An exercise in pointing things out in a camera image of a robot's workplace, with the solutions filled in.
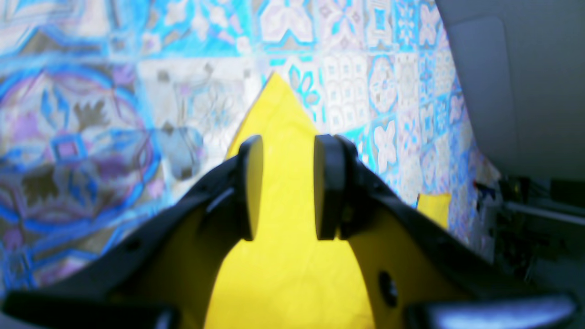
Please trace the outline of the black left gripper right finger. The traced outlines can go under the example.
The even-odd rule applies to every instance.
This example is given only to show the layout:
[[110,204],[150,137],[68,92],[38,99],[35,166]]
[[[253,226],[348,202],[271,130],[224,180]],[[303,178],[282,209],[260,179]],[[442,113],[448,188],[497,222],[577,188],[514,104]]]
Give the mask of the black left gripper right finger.
[[347,241],[377,329],[562,329],[571,293],[533,289],[402,202],[340,135],[314,140],[316,237]]

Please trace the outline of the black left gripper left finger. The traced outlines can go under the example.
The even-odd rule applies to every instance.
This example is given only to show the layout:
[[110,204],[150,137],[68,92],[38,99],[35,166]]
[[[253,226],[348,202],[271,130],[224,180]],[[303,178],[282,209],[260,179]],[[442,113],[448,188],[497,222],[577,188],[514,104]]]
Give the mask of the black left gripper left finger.
[[222,263],[258,229],[263,142],[203,176],[179,202],[77,273],[12,291],[3,329],[202,329]]

